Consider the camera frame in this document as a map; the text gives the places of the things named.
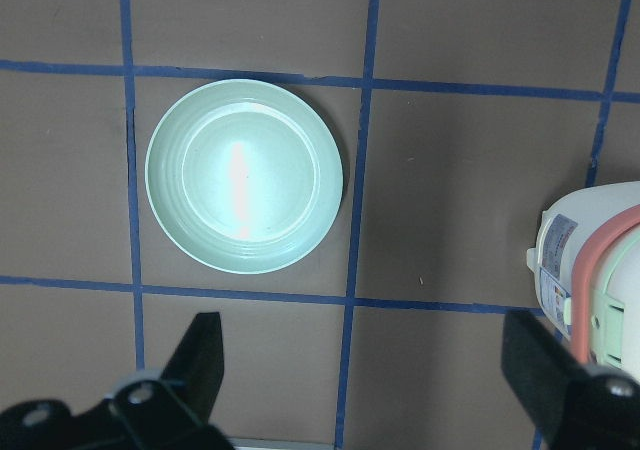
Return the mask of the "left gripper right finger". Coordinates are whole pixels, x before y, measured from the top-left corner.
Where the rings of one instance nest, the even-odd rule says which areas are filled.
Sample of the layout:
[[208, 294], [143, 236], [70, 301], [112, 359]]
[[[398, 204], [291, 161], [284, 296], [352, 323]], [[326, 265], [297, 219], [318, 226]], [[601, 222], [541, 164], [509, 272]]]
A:
[[589, 374], [529, 311], [505, 314], [501, 370], [541, 434], [566, 432]]

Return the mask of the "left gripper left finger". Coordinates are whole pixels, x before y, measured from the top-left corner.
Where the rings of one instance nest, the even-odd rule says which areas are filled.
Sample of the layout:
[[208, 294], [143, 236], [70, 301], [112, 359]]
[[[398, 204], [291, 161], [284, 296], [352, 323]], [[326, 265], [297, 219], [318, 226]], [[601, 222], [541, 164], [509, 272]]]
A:
[[203, 423], [211, 416], [223, 382], [223, 333], [219, 312], [197, 313], [160, 374]]

